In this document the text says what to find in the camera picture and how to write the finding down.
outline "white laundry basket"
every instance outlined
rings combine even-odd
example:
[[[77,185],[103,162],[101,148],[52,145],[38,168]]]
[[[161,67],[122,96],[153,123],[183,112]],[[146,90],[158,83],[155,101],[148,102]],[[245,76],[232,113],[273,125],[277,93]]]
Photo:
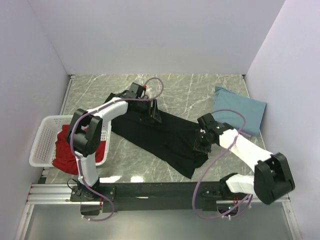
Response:
[[[56,158],[57,134],[62,131],[63,125],[69,125],[73,115],[54,115],[45,117],[36,133],[29,163],[34,167],[53,167],[52,161]],[[102,126],[101,141],[106,141],[103,159],[96,162],[96,166],[107,160],[111,134],[111,121]]]

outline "gray marble floor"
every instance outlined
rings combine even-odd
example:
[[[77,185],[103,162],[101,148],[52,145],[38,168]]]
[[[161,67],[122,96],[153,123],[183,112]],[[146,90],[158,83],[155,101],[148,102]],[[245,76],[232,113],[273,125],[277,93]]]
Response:
[[[64,115],[72,115],[78,108],[90,109],[101,105],[112,93],[128,89],[132,82],[143,84],[150,74],[101,74],[75,75],[63,110]],[[213,108],[215,86],[228,88],[239,95],[248,97],[243,77],[240,74],[158,74],[164,82],[163,94],[158,98],[159,109],[189,121],[209,113]],[[157,81],[148,88],[159,91]],[[250,139],[263,148],[261,136]],[[124,138],[111,133],[109,153],[106,162],[97,168],[101,178],[123,182],[187,182],[197,181],[205,167],[222,151],[213,145],[209,160],[196,169],[192,179],[188,179],[151,153],[139,148]],[[219,159],[208,171],[205,181],[217,181],[230,173],[250,174],[249,167],[232,153]],[[46,183],[65,184],[72,175],[56,168],[49,170]]]

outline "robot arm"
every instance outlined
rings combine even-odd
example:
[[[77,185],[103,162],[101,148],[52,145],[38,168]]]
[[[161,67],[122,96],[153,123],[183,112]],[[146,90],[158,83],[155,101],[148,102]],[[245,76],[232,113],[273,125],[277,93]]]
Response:
[[[295,183],[286,157],[272,154],[239,135],[238,131],[227,123],[215,121],[211,113],[197,119],[202,131],[199,132],[195,149],[210,152],[211,144],[229,149],[254,172],[254,175],[229,174],[220,183],[224,191],[231,193],[256,194],[265,204],[270,204],[295,188]]]
[[[78,171],[82,169],[83,176],[78,177],[81,184],[83,178],[86,183],[92,187],[97,183],[99,177],[96,169],[95,152],[99,147],[102,126],[108,124],[112,119],[125,114],[128,111],[135,111],[141,113],[143,118],[147,121],[161,122],[159,115],[157,100],[150,101],[130,101],[128,99],[141,99],[144,97],[146,88],[144,86],[132,83],[129,90],[119,94],[111,94],[106,102],[93,109],[87,111],[78,109],[75,111],[66,136],[67,142],[70,144],[71,132],[75,126],[76,121],[84,114],[94,112],[95,110],[103,109],[104,106],[111,104],[105,109],[89,115],[82,119],[77,126],[73,137],[74,150],[80,158],[76,159]]]

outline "wire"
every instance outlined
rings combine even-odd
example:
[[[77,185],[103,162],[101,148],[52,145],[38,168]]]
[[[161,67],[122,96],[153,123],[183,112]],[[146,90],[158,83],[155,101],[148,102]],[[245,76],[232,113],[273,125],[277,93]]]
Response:
[[[235,195],[233,197],[233,205],[236,205],[238,202],[239,202],[239,197],[238,197],[238,195]]]
[[[69,178],[68,181],[66,182],[66,185],[68,186],[68,188],[70,188],[72,190],[72,187],[69,186],[69,181],[73,180],[75,183],[77,183],[77,180],[73,179],[73,178]]]
[[[240,133],[242,131],[242,129],[245,127],[247,121],[246,121],[246,118],[239,112],[235,111],[235,110],[232,110],[232,109],[219,109],[219,110],[216,110],[216,111],[213,111],[212,114],[214,113],[217,113],[217,112],[222,112],[222,111],[228,111],[228,112],[233,112],[235,114],[238,114],[242,119],[243,119],[243,124],[242,126],[237,130],[238,133]],[[219,214],[219,215],[214,215],[214,216],[204,216],[204,215],[201,215],[197,209],[196,209],[196,197],[197,197],[197,194],[198,194],[198,190],[199,190],[199,186],[202,182],[202,180],[204,179],[205,175],[207,174],[208,170],[212,167],[213,164],[216,163],[216,161],[218,159],[220,159],[223,155],[225,155],[235,144],[236,144],[236,141],[237,141],[237,138],[238,138],[239,135],[235,136],[234,139],[233,139],[233,143],[228,147],[226,148],[225,150],[223,150],[206,168],[205,170],[203,171],[200,179],[198,180],[198,182],[196,183],[195,185],[195,188],[194,188],[194,191],[193,191],[193,196],[192,196],[192,209],[193,211],[195,212],[195,214],[199,217],[199,218],[202,218],[202,219],[217,219],[217,218],[221,218],[221,217],[224,217],[226,215],[228,215],[230,212],[232,212],[233,210],[235,210],[238,206],[240,206],[247,198],[250,197],[250,195],[246,195],[241,201],[239,201],[237,204],[235,204],[231,209],[229,209],[228,211],[222,213],[222,214]],[[244,208],[244,210],[242,210],[240,213],[238,213],[237,215],[233,216],[233,217],[236,217],[236,216],[239,216],[240,214],[242,214],[247,208],[248,206],[250,205],[251,201],[252,201],[252,197],[250,197],[249,199],[249,202],[247,204],[247,206]]]
[[[86,187],[87,189],[89,189],[92,193],[98,195],[99,197],[107,200],[107,201],[111,204],[111,207],[112,207],[111,213],[110,213],[108,216],[106,216],[106,217],[104,217],[104,218],[101,218],[101,219],[94,219],[94,218],[91,219],[91,218],[89,218],[89,217],[87,217],[87,216],[83,216],[85,219],[87,219],[87,220],[89,220],[89,221],[101,222],[101,221],[104,221],[104,220],[107,220],[107,219],[111,218],[112,215],[115,213],[115,205],[114,205],[114,203],[110,200],[110,198],[108,198],[107,196],[104,196],[103,194],[101,194],[101,193],[93,190],[93,189],[88,185],[88,183],[86,182],[85,177],[84,177],[84,174],[83,174],[82,165],[81,165],[81,158],[80,158],[80,156],[79,156],[78,154],[76,154],[75,149],[74,149],[74,137],[75,137],[76,129],[77,129],[77,127],[78,127],[78,125],[79,125],[79,123],[80,123],[80,121],[81,121],[82,119],[84,119],[85,117],[87,117],[87,116],[89,116],[89,115],[96,114],[96,113],[100,112],[101,110],[110,107],[110,106],[113,105],[113,104],[116,104],[116,103],[119,103],[119,102],[122,102],[122,101],[145,102],[145,101],[151,101],[151,100],[153,100],[153,99],[156,99],[157,97],[159,97],[159,96],[162,94],[162,92],[164,91],[165,86],[164,86],[164,83],[162,82],[162,80],[161,80],[160,78],[156,77],[156,76],[149,78],[149,79],[144,83],[144,85],[147,85],[147,83],[150,82],[150,81],[153,80],[153,79],[158,80],[159,83],[161,84],[160,92],[159,92],[156,96],[151,97],[151,98],[121,98],[121,99],[116,99],[115,101],[109,102],[109,103],[107,103],[106,105],[102,105],[102,106],[99,107],[98,109],[95,109],[95,110],[92,110],[92,111],[90,111],[90,112],[85,113],[84,115],[82,115],[81,117],[79,117],[79,119],[74,123],[74,126],[73,126],[72,131],[71,131],[71,135],[70,135],[70,149],[71,149],[72,154],[75,156],[75,159],[78,161],[79,176],[80,176],[80,178],[82,179],[83,184],[85,185],[85,187]]]

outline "marble surface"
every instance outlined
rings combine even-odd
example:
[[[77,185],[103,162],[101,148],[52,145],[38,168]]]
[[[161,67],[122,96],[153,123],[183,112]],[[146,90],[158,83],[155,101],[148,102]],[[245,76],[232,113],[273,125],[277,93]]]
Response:
[[[148,78],[158,76],[164,82],[163,94],[158,98],[158,108],[192,122],[213,108],[215,86],[220,85],[248,97],[245,81],[240,74],[100,74],[75,75],[66,99],[63,114],[72,115],[78,108],[90,109],[101,105],[110,93],[128,89],[132,82],[143,84]],[[158,82],[151,81],[148,88],[159,91]],[[264,147],[261,136],[250,139]],[[209,160],[196,169],[188,179],[165,161],[139,148],[124,138],[111,133],[106,162],[97,168],[98,175],[107,182],[188,182],[197,181],[206,166],[222,151],[213,145]],[[250,168],[231,152],[219,159],[204,177],[204,181],[218,181],[230,174],[252,174]],[[48,172],[46,183],[65,184],[74,176],[56,168]]]

